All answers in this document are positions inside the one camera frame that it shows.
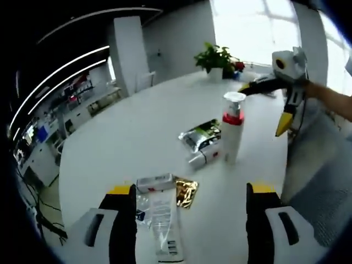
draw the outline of red flower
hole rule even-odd
[[[235,70],[242,72],[244,68],[245,65],[243,62],[235,62]]]

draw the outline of white packet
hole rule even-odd
[[[183,261],[175,190],[154,193],[151,196],[151,212],[158,262]]]

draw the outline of red label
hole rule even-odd
[[[224,115],[222,116],[222,122],[228,123],[230,125],[242,125],[244,122],[243,111],[240,112],[239,117],[234,117],[232,115],[229,115],[228,113],[224,113]]]

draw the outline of human arm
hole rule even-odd
[[[309,82],[304,87],[308,97],[317,98],[330,111],[352,122],[352,96],[342,95],[313,82]]]

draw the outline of gold foil packet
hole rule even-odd
[[[174,177],[176,182],[176,202],[177,206],[189,209],[198,189],[198,182]]]

